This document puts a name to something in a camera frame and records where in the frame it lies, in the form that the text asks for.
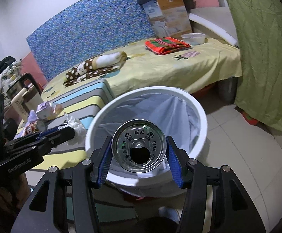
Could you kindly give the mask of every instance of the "metal pin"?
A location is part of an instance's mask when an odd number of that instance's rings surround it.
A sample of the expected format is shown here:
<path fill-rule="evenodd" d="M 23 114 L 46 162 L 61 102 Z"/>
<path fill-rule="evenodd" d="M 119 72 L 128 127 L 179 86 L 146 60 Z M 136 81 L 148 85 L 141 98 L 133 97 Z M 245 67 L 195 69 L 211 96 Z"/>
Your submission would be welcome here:
<path fill-rule="evenodd" d="M 190 158 L 190 159 L 189 159 L 189 164 L 190 164 L 190 165 L 196 165 L 197 162 L 198 162 L 198 161 L 195 160 L 194 158 Z"/>
<path fill-rule="evenodd" d="M 90 159 L 84 159 L 83 161 L 82 161 L 82 164 L 84 165 L 84 166 L 87 166 L 87 165 L 89 165 L 91 163 L 91 160 Z"/>
<path fill-rule="evenodd" d="M 229 166 L 223 166 L 222 169 L 225 172 L 229 172 L 230 171 L 230 167 Z"/>
<path fill-rule="evenodd" d="M 56 172 L 57 171 L 57 167 L 56 166 L 51 166 L 48 171 L 50 172 Z"/>

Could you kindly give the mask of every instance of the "green curtain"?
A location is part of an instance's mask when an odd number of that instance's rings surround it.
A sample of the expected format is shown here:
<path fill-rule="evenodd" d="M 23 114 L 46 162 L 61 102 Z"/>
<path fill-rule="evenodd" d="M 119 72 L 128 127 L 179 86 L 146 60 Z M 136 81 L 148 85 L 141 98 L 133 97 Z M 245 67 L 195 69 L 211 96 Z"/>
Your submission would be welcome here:
<path fill-rule="evenodd" d="M 282 3 L 227 2 L 237 29 L 243 72 L 235 104 L 282 131 Z"/>

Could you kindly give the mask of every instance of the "rolled blanket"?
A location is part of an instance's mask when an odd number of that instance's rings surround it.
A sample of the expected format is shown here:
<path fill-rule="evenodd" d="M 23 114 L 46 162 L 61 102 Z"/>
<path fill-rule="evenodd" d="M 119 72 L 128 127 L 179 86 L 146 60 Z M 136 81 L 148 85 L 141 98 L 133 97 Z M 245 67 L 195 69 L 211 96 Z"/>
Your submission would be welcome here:
<path fill-rule="evenodd" d="M 172 37 L 157 38 L 145 42 L 145 46 L 158 55 L 164 55 L 183 49 L 191 49 L 192 47 L 180 40 Z"/>
<path fill-rule="evenodd" d="M 126 59 L 127 54 L 124 51 L 92 57 L 71 68 L 66 73 L 66 81 L 63 84 L 68 87 L 93 77 L 114 72 L 123 66 Z"/>

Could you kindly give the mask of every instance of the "red plaid blanket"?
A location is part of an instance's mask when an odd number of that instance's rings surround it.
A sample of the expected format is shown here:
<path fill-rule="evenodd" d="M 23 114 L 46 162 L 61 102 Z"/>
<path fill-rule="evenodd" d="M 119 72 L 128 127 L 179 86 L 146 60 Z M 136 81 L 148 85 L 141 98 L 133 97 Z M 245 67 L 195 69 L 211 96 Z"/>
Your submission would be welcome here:
<path fill-rule="evenodd" d="M 157 38 L 145 42 L 145 46 L 158 55 L 191 48 L 189 44 L 172 37 Z"/>

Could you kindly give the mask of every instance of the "beige box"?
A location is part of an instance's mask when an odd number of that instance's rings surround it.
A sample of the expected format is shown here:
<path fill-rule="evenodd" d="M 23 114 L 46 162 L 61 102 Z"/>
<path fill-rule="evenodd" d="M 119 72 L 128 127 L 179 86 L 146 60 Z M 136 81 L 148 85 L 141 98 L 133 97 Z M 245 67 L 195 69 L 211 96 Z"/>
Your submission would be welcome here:
<path fill-rule="evenodd" d="M 182 40 L 182 34 L 192 33 L 183 0 L 151 0 L 142 6 L 156 37 Z"/>

